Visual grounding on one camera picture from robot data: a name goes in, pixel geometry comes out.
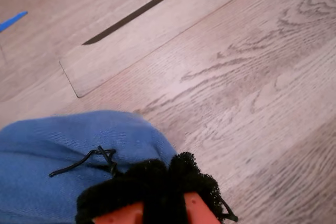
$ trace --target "blue object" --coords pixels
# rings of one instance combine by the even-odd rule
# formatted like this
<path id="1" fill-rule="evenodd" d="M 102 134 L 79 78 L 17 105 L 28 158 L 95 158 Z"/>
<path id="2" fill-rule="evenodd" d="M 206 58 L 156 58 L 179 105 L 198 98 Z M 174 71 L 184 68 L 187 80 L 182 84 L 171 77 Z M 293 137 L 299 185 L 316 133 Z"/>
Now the blue object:
<path id="1" fill-rule="evenodd" d="M 14 16 L 13 18 L 10 18 L 9 20 L 7 20 L 5 22 L 0 23 L 0 32 L 3 31 L 3 30 L 5 30 L 6 28 L 8 28 L 9 26 L 11 26 L 15 22 L 17 22 L 23 16 L 26 16 L 27 13 L 28 13 L 27 11 L 21 12 L 21 13 L 17 14 L 16 16 Z"/>
<path id="2" fill-rule="evenodd" d="M 115 148 L 113 160 L 125 172 L 132 164 L 176 154 L 150 123 L 132 113 L 95 111 L 19 121 L 0 131 L 0 223 L 75 223 L 76 199 L 111 175 L 102 155 L 53 178 L 49 173 L 82 159 L 101 145 Z"/>

